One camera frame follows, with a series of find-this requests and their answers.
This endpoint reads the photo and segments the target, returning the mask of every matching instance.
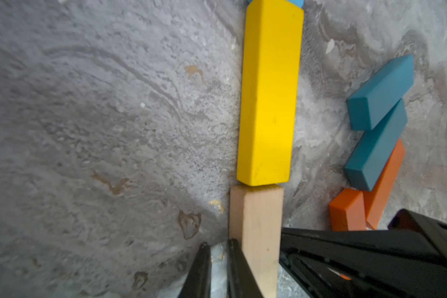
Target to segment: concrete surface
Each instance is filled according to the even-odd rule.
[[[0,297],[173,297],[200,242],[225,296],[246,0],[0,0]],[[447,0],[306,0],[284,226],[329,229],[346,98],[412,53],[379,228],[447,220]],[[303,292],[281,274],[279,297]]]

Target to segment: toy block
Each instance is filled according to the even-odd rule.
[[[351,128],[374,129],[413,84],[412,55],[389,61],[347,100]]]
[[[328,206],[333,231],[366,230],[362,192],[345,188]]]
[[[354,188],[373,190],[406,123],[404,101],[400,99],[373,130],[364,132],[345,166]]]
[[[406,151],[399,139],[372,191],[363,191],[366,223],[376,230]]]
[[[237,179],[287,182],[303,10],[286,0],[254,0],[246,15]]]
[[[303,7],[304,0],[288,0],[290,3],[295,4],[298,7]]]
[[[276,298],[283,212],[281,186],[233,186],[229,238],[237,239],[265,298]]]

